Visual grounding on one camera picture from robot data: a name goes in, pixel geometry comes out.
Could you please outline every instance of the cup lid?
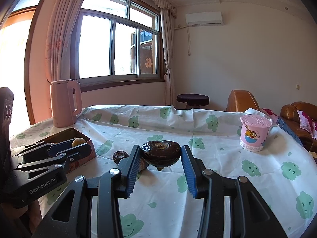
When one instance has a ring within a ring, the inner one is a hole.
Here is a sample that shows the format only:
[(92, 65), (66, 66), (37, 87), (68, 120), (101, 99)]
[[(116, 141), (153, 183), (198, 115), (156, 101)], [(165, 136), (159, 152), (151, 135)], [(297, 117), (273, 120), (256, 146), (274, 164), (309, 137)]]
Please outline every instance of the cup lid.
[(271, 127), (272, 123), (269, 119), (256, 115), (256, 114), (246, 114), (240, 117), (242, 123), (250, 126), (260, 127), (260, 128), (267, 128)]

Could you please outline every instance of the leather sofa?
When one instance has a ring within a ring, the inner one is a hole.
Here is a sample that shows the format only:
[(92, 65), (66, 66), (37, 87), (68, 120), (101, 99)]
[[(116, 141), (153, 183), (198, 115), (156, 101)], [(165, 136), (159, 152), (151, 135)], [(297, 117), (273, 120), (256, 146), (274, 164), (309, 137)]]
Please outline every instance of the leather sofa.
[(281, 109), (281, 117), (299, 137), (304, 148), (317, 152), (317, 140), (313, 139), (308, 131), (300, 128), (298, 110), (305, 112), (312, 120), (317, 121), (317, 106), (305, 102), (294, 102)]
[(249, 108), (260, 110), (256, 99), (247, 90), (232, 90), (228, 98), (227, 112), (245, 112)]

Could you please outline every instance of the dark stool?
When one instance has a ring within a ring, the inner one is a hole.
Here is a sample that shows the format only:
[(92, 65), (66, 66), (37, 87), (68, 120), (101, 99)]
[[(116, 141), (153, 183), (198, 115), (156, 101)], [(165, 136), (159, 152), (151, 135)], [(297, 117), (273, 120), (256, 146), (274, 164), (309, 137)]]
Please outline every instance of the dark stool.
[(209, 105), (209, 97), (198, 94), (181, 94), (177, 96), (178, 102), (187, 103), (185, 109), (200, 109), (200, 106)]

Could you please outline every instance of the white wall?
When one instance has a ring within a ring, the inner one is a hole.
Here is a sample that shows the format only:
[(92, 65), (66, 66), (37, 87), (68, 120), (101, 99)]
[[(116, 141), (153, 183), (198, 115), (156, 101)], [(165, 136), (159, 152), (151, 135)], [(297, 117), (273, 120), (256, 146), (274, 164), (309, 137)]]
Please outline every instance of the white wall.
[(233, 89), (250, 91), (260, 107), (277, 114), (295, 101), (317, 104), (316, 24), (268, 7), (223, 2), (178, 8), (175, 26), (185, 25), (187, 13), (207, 11), (221, 11), (225, 25), (190, 28), (191, 56), (187, 29), (175, 31), (176, 94), (207, 95), (206, 108), (215, 110), (225, 110)]
[(164, 82), (109, 87), (81, 94), (82, 106), (92, 105), (164, 105)]
[[(50, 83), (46, 80), (44, 67), (45, 43), (50, 16), (56, 0), (45, 0), (39, 13), (31, 45), (30, 92), (36, 122), (52, 116), (50, 106)], [(142, 0), (156, 7), (151, 0)], [(69, 78), (69, 64), (62, 71)], [(164, 83), (145, 83), (105, 88), (82, 93), (83, 106), (101, 104), (163, 105)]]

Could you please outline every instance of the metal screw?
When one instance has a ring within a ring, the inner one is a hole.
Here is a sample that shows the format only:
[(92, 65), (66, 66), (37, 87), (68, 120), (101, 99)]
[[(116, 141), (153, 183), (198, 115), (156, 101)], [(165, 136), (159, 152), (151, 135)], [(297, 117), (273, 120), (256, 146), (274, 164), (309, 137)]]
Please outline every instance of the metal screw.
[(118, 173), (119, 173), (119, 169), (117, 169), (117, 168), (112, 168), (110, 171), (109, 171), (109, 173), (111, 173), (112, 175), (117, 175)]
[(81, 181), (83, 181), (85, 178), (83, 177), (83, 176), (77, 176), (76, 178), (75, 178), (75, 182), (81, 182)]
[(212, 175), (213, 171), (211, 169), (206, 168), (204, 171), (202, 171), (205, 175)]
[(248, 181), (248, 178), (245, 177), (245, 176), (239, 176), (239, 181), (243, 182), (243, 183), (246, 183)]

